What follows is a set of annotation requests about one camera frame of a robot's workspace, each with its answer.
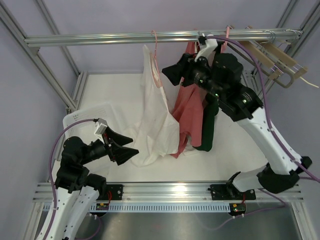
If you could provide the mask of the thin pink wire hanger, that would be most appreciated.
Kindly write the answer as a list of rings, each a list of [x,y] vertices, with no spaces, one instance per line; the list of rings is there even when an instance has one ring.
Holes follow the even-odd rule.
[[[156,71],[157,71],[157,86],[160,88],[163,86],[163,84],[162,84],[162,81],[160,78],[160,71],[159,71],[159,66],[158,66],[158,61],[157,61],[158,38],[157,38],[157,33],[155,30],[152,30],[151,34],[155,38],[154,61],[155,61],[155,67],[156,67]]]

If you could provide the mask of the thick pink plastic hanger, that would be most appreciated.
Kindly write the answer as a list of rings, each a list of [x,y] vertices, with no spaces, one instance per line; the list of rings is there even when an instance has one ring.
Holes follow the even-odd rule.
[[[232,27],[230,25],[228,25],[226,27],[226,30],[225,30],[225,38],[229,38],[229,34],[230,34],[230,30],[232,29]],[[228,42],[225,41],[222,45],[221,45],[221,53],[224,53],[227,49],[227,46],[228,46]]]

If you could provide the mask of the pink t shirt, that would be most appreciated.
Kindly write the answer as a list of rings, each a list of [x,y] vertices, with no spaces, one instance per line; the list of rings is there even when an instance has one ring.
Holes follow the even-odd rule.
[[[196,84],[180,86],[172,113],[179,123],[179,145],[172,157],[177,159],[189,141],[193,147],[202,144],[203,100],[203,91]]]

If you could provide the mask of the green and white t shirt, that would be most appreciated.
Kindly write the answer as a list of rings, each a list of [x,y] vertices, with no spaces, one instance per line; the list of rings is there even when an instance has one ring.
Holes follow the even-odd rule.
[[[209,152],[212,149],[215,132],[215,119],[218,113],[218,99],[215,96],[207,93],[204,99],[201,145],[195,147],[195,149],[198,151]]]

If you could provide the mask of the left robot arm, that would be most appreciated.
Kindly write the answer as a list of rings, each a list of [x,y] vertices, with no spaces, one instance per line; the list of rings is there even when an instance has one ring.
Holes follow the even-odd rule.
[[[109,157],[122,165],[139,153],[127,147],[134,140],[101,124],[96,135],[100,138],[85,144],[80,137],[65,140],[60,168],[52,188],[53,199],[37,236],[39,240],[73,240],[90,206],[96,200],[111,200],[112,192],[104,176],[90,173],[86,164]]]

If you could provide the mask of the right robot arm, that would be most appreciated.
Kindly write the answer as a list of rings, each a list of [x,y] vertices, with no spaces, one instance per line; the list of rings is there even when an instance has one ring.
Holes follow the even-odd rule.
[[[267,118],[266,106],[254,90],[241,83],[243,65],[231,53],[219,53],[209,64],[204,56],[185,53],[161,71],[176,86],[197,85],[218,100],[219,108],[242,127],[264,154],[267,164],[247,172],[237,172],[226,182],[232,199],[244,192],[265,189],[279,194],[292,188],[312,160],[296,153]]]

